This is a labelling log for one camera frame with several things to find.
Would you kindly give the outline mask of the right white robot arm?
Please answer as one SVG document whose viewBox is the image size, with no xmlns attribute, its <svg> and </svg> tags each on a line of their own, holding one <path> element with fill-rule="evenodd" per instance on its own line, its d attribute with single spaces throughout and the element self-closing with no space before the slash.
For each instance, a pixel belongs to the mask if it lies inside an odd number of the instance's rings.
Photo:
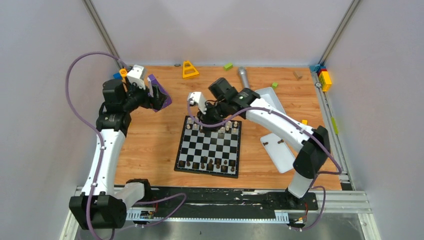
<svg viewBox="0 0 424 240">
<path fill-rule="evenodd" d="M 218 78 L 208 89 L 215 97 L 214 103 L 209 103 L 199 91 L 187 97 L 188 106 L 198 108 L 193 120 L 205 130 L 212 131 L 240 116 L 271 131 L 297 151 L 293 162 L 295 174 L 286 189 L 288 193 L 285 201 L 292 209 L 301 207 L 319 170 L 331 157 L 328 130 L 321 125 L 313 128 L 294 120 L 254 90 L 245 87 L 238 91 L 223 77 Z"/>
</svg>

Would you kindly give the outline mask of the silver microphone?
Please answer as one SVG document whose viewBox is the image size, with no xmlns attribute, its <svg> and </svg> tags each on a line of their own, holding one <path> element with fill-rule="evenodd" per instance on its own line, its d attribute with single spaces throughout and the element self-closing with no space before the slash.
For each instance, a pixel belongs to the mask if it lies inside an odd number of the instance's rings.
<svg viewBox="0 0 424 240">
<path fill-rule="evenodd" d="M 249 83 L 249 79 L 248 79 L 248 73 L 247 73 L 247 69 L 243 66 L 240 66 L 237 70 L 238 75 L 240 77 L 241 80 L 241 84 L 244 88 L 251 88 L 250 83 Z"/>
</svg>

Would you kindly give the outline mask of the black white chessboard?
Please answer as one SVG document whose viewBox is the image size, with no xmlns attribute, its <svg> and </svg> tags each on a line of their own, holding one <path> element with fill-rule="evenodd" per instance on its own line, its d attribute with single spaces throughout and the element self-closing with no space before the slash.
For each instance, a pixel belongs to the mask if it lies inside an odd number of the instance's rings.
<svg viewBox="0 0 424 240">
<path fill-rule="evenodd" d="M 204 132 L 187 115 L 184 119 L 174 171 L 237 179 L 242 122 L 231 120 L 217 131 Z"/>
</svg>

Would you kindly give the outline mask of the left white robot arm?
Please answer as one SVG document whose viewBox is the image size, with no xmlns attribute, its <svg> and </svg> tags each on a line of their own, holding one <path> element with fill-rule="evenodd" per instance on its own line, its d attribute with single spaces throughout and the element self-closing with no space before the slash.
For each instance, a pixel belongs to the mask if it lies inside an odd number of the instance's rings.
<svg viewBox="0 0 424 240">
<path fill-rule="evenodd" d="M 120 229 L 129 208 L 142 207 L 153 201 L 147 179 L 131 179 L 115 192 L 115 173 L 119 155 L 131 123 L 131 112 L 139 107 L 160 111 L 169 94 L 156 81 L 145 89 L 135 83 L 126 85 L 120 79 L 103 83 L 102 103 L 94 127 L 96 149 L 84 187 L 79 196 L 72 196 L 69 209 L 83 230 Z"/>
</svg>

